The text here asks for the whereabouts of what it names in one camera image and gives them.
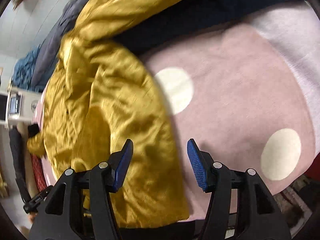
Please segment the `navy blue folded garment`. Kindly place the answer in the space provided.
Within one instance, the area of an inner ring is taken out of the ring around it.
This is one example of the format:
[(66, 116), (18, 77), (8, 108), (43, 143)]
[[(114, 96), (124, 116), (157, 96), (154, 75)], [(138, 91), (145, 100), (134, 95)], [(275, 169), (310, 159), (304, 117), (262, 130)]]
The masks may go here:
[(266, 7), (302, 0), (181, 0), (140, 24), (118, 34), (114, 40), (135, 55), (187, 35), (242, 18)]

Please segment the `pink polka dot bedspread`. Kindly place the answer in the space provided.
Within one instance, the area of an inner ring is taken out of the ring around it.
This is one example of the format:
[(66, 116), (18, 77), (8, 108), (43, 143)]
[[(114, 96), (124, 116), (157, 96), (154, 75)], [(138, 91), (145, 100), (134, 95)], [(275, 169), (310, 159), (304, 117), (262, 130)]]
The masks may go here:
[(136, 57), (171, 122), (185, 220), (203, 219), (209, 203), (188, 160), (190, 138), (230, 169), (256, 169), (272, 194), (319, 153), (319, 19), (306, 2), (274, 5)]

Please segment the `white tablet monitor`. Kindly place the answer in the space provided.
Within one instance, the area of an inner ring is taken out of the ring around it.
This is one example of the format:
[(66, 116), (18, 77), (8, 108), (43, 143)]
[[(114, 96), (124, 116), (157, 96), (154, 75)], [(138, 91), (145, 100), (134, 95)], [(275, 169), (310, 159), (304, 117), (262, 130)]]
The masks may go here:
[(0, 92), (0, 124), (7, 125), (7, 101), (8, 94), (1, 90)]

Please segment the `grey blue bedding pile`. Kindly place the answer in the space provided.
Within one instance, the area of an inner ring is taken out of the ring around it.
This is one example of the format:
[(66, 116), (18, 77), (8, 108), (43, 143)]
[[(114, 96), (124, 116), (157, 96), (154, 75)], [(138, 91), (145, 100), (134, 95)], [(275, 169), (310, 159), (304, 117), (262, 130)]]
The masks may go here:
[(58, 62), (58, 52), (63, 36), (72, 30), (83, 7), (89, 0), (69, 0), (62, 15), (41, 45), (35, 47), (27, 55), (17, 61), (11, 84), (15, 87), (44, 91)]

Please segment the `red patterned fabric roll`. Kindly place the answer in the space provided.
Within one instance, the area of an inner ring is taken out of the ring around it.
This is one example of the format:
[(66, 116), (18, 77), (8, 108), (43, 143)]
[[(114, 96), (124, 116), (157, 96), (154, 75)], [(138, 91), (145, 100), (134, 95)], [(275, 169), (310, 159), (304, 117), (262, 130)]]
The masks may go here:
[(36, 186), (39, 192), (47, 188), (47, 183), (43, 174), (41, 159), (35, 155), (31, 155), (31, 163), (33, 167)]

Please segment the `white device with screen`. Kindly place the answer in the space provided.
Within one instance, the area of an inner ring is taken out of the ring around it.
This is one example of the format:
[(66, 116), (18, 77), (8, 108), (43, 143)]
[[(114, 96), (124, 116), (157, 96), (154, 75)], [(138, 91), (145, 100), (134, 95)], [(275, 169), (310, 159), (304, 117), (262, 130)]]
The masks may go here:
[(20, 122), (31, 124), (37, 103), (40, 101), (41, 93), (20, 89), (8, 88), (5, 124), (8, 128), (16, 126)]

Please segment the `gold satin jacket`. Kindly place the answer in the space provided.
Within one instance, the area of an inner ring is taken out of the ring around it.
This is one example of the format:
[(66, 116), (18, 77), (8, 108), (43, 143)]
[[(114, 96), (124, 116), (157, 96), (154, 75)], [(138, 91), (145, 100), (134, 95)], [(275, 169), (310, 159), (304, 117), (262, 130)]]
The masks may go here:
[(61, 41), (44, 98), (43, 129), (28, 150), (57, 176), (90, 170), (133, 141), (123, 187), (111, 197), (121, 228), (185, 220), (189, 207), (176, 142), (159, 88), (117, 34), (181, 0), (89, 0)]

